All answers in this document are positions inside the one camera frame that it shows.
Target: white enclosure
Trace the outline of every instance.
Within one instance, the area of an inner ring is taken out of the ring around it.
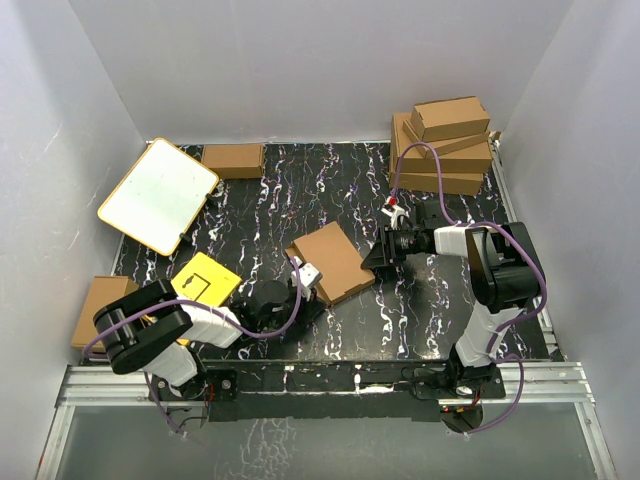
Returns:
[[[65,0],[0,2],[0,289],[6,479],[32,478],[93,275],[119,234],[96,209],[144,142]]]
[[[71,0],[145,138],[388,140],[478,95],[502,130],[568,0]]]
[[[388,140],[393,112],[478,95],[561,347],[636,478],[639,22],[633,0],[0,2],[3,476],[36,472],[117,248],[96,211],[144,141]]]
[[[550,285],[560,347],[585,366],[621,478],[638,478],[640,6],[576,2],[502,145]]]

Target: cardboard box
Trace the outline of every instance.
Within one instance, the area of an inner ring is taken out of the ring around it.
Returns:
[[[489,114],[477,97],[418,103],[411,126],[425,142],[477,135],[487,130]]]
[[[399,114],[406,118],[402,122],[402,130],[409,137],[411,143],[419,142],[418,134],[413,130],[411,126],[411,114]],[[457,152],[465,148],[473,147],[480,143],[486,143],[489,139],[489,130],[485,130],[477,135],[467,135],[466,137],[450,138],[449,140],[438,140],[437,142],[429,142],[439,157],[446,155],[447,153]],[[419,145],[416,149],[425,158],[433,158],[433,153],[426,147]]]
[[[207,145],[202,153],[202,164],[222,179],[262,178],[264,175],[264,146]]]
[[[394,113],[391,125],[392,154],[395,158],[413,143],[407,135],[403,126],[409,117],[409,113]],[[439,155],[442,172],[449,173],[486,173],[493,163],[493,156],[489,143],[484,140],[482,143],[472,147],[457,150],[452,153]],[[402,174],[405,173],[436,173],[436,162],[431,157],[425,159],[417,148],[409,150],[402,162]]]
[[[93,340],[98,332],[93,325],[93,316],[102,307],[135,292],[138,285],[129,277],[95,277],[89,287],[89,293],[84,301],[76,331],[71,339],[71,346],[82,350],[84,346]],[[92,352],[104,353],[104,346],[99,342],[93,346]]]
[[[389,158],[389,186],[393,188],[396,181],[395,164],[398,160],[398,145],[395,135],[391,136],[391,155]],[[444,193],[458,195],[477,195],[482,187],[484,175],[481,173],[444,173],[442,174],[442,188]],[[437,192],[437,173],[404,173],[400,174],[398,188],[419,192]]]
[[[296,239],[287,253],[297,255],[320,270],[322,280],[316,287],[318,296],[329,305],[335,305],[375,282],[371,270],[360,268],[362,257],[337,222]]]

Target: floor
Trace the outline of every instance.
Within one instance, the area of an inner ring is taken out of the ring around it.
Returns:
[[[201,145],[182,148],[201,158]],[[388,143],[267,145],[265,176],[221,182],[218,204],[205,206],[188,232],[193,245],[182,244],[171,257],[162,257],[125,238],[115,273],[144,285],[171,278],[196,252],[204,252],[240,275],[239,291],[250,293],[258,280],[286,280],[290,267],[283,249],[334,220],[365,256],[389,194],[388,164]],[[399,203],[409,207],[432,195],[401,191]],[[452,216],[464,221],[507,221],[492,172],[475,198],[446,195],[446,203]],[[465,261],[416,255],[395,271],[378,274],[373,286],[328,309],[295,339],[198,348],[200,357],[210,360],[445,359],[471,306]],[[500,347],[501,355],[506,352],[548,359],[538,322],[512,327]]]

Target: purple cable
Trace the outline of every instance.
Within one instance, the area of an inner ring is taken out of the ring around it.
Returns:
[[[151,380],[149,379],[149,374],[147,372],[144,372],[144,381],[147,382],[147,387],[149,387],[149,393],[151,394],[151,398],[153,399],[153,401],[155,402],[156,406],[158,407],[158,410],[160,410],[160,412],[162,412],[162,415],[167,420],[167,423],[169,425],[171,425],[171,428],[173,428],[173,430],[176,433],[180,433],[182,435],[186,435],[187,432],[185,430],[183,430],[182,428],[180,428],[180,426],[173,420],[173,418],[171,418],[171,415],[169,415],[167,413],[167,411],[164,409],[164,407],[162,406],[162,403],[160,403],[160,398],[158,398],[158,394],[156,393],[155,389],[153,388],[153,385],[151,385]]]
[[[139,311],[137,313],[134,313],[133,315],[128,316],[127,318],[125,318],[121,322],[118,322],[115,325],[110,326],[105,331],[100,333],[96,338],[94,338],[93,340],[91,340],[89,343],[87,343],[85,345],[85,347],[82,349],[82,355],[84,357],[86,357],[86,358],[100,358],[100,359],[105,358],[104,355],[91,353],[91,348],[96,343],[98,343],[99,341],[101,341],[104,338],[108,337],[109,335],[114,333],[119,328],[122,328],[125,325],[128,325],[129,323],[138,320],[140,317],[142,317],[144,315],[149,315],[150,313],[153,313],[153,312],[155,312],[157,310],[161,310],[161,309],[166,308],[166,307],[170,307],[172,305],[190,305],[192,307],[200,308],[202,310],[208,310],[209,312],[213,313],[214,315],[217,315],[218,317],[220,317],[222,320],[227,322],[229,325],[232,325],[233,327],[237,328],[238,330],[240,330],[245,335],[247,335],[249,337],[252,337],[252,338],[257,338],[259,340],[263,340],[263,339],[267,339],[267,338],[278,337],[278,336],[282,335],[293,324],[293,322],[295,321],[296,315],[298,315],[298,310],[300,309],[300,302],[302,300],[302,283],[301,283],[301,279],[300,279],[300,268],[298,267],[298,265],[296,264],[295,261],[292,261],[291,265],[293,266],[293,269],[296,272],[296,280],[297,280],[296,303],[293,306],[293,311],[291,312],[291,316],[289,317],[287,322],[280,329],[278,329],[278,330],[276,330],[274,332],[267,332],[267,333],[255,333],[255,332],[252,332],[252,331],[247,330],[246,328],[244,328],[238,322],[235,322],[235,321],[231,320],[230,318],[227,318],[226,315],[224,315],[223,313],[221,313],[221,312],[219,312],[217,310],[214,310],[214,308],[210,307],[209,305],[205,305],[204,303],[196,302],[194,300],[189,300],[189,299],[186,299],[186,298],[185,299],[176,299],[176,300],[168,300],[166,302],[162,302],[162,303],[158,303],[156,305],[153,305],[153,306],[151,306],[149,308],[145,308],[144,310],[141,310],[141,311]]]
[[[391,196],[395,198],[398,191],[398,181],[400,180],[400,172],[402,170],[402,161],[404,160],[404,156],[409,152],[409,150],[417,146],[423,146],[428,148],[433,154],[433,159],[436,162],[436,171],[438,172],[438,198],[440,199],[440,209],[442,210],[442,215],[447,220],[449,225],[460,226],[460,227],[467,226],[467,224],[456,222],[447,213],[447,208],[444,203],[444,190],[442,188],[442,169],[440,167],[440,157],[438,156],[438,153],[435,151],[435,149],[428,143],[415,142],[404,149],[404,152],[402,152],[402,154],[398,158],[398,165],[396,166],[396,181],[394,182],[393,190],[391,191]],[[544,306],[547,304],[547,284],[544,281],[544,277],[542,276],[542,272],[540,271],[538,266],[535,264],[533,259],[527,254],[527,252],[524,251],[524,249],[520,246],[520,244],[511,235],[509,235],[509,233],[507,233],[507,231],[504,228],[502,228],[500,225],[497,225],[493,222],[477,222],[477,223],[474,223],[473,225],[478,227],[492,228],[496,230],[500,235],[502,235],[511,244],[511,246],[516,249],[516,251],[520,254],[520,256],[525,261],[525,263],[529,266],[529,268],[531,268],[531,270],[533,271],[533,274],[536,277],[536,280],[538,281],[538,284],[540,285],[540,304],[538,305],[538,307],[532,310],[531,312],[526,313],[525,315],[519,315],[515,318],[512,318],[511,320],[504,322],[503,324],[499,325],[496,330],[498,332],[501,332],[505,328],[509,328],[511,325],[524,322],[531,318],[536,318],[538,314],[542,311]],[[493,349],[493,346],[495,345],[497,339],[498,339],[498,335],[494,333],[487,345],[487,353],[489,354],[491,353],[491,350]],[[516,393],[516,397],[513,400],[513,403],[496,419],[490,421],[486,425],[481,425],[478,428],[469,430],[467,433],[479,433],[498,425],[500,422],[506,419],[509,415],[511,415],[511,413],[518,406],[518,402],[522,397],[522,391],[524,389],[524,365],[522,363],[522,359],[518,357],[515,353],[508,354],[502,360],[491,358],[491,361],[496,365],[505,363],[508,360],[516,360],[518,362],[518,366],[520,367],[520,381],[518,383],[518,392]]]

